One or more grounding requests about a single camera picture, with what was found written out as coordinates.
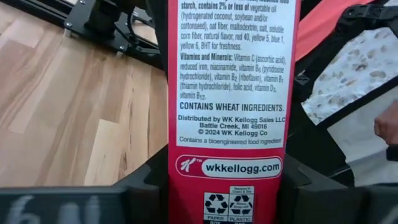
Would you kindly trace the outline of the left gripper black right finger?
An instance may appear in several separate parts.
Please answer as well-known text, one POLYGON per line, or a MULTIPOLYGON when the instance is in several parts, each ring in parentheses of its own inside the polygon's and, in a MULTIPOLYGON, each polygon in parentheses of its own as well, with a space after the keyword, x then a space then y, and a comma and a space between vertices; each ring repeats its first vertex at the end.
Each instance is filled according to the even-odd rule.
POLYGON ((286 155, 277 198, 277 222, 397 223, 397 185, 346 187, 286 155))

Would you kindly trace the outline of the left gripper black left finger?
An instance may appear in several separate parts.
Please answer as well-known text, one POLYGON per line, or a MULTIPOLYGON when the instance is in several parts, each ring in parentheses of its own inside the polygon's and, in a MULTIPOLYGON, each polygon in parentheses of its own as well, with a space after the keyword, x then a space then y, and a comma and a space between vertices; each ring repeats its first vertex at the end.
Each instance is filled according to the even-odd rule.
POLYGON ((1 189, 1 224, 158 224, 167 219, 164 146, 113 185, 1 189))

